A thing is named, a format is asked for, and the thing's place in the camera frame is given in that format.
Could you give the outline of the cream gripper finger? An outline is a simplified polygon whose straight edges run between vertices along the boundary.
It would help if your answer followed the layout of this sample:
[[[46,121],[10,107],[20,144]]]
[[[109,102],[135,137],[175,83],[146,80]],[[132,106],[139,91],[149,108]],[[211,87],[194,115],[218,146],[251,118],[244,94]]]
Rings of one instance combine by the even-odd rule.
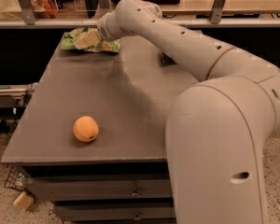
[[[78,35],[74,40],[74,45],[77,49],[86,49],[87,47],[94,46],[101,40],[100,35],[95,29],[90,29],[88,32],[83,32]]]

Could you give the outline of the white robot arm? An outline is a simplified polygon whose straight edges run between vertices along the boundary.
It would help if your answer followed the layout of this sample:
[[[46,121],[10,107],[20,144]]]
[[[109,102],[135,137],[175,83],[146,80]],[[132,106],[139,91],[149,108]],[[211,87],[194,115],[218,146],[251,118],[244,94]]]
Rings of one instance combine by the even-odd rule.
[[[177,224],[269,224],[262,155],[280,127],[280,69],[141,0],[121,0],[97,28],[105,40],[144,37],[199,81],[166,123]]]

